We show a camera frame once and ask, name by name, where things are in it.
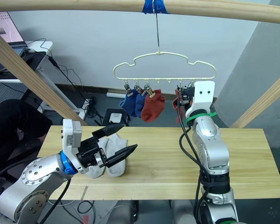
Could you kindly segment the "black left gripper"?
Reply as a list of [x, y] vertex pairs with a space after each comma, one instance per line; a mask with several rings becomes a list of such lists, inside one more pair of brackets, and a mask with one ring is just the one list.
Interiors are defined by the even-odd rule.
[[103, 149], [98, 145], [99, 139], [116, 133], [124, 126], [124, 124], [112, 124], [105, 126], [92, 132], [93, 137], [83, 140], [78, 148], [78, 153], [76, 154], [83, 167], [88, 168], [89, 166], [99, 166], [101, 168], [106, 166], [107, 168], [110, 168], [123, 161], [131, 153], [133, 153], [138, 146], [137, 144], [127, 146], [119, 151], [116, 151], [113, 156], [106, 158]]

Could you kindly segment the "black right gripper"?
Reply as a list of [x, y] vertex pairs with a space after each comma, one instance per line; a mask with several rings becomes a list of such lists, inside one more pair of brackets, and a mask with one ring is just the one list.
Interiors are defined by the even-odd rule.
[[176, 105], [192, 106], [194, 100], [195, 88], [193, 86], [184, 86], [176, 88]]

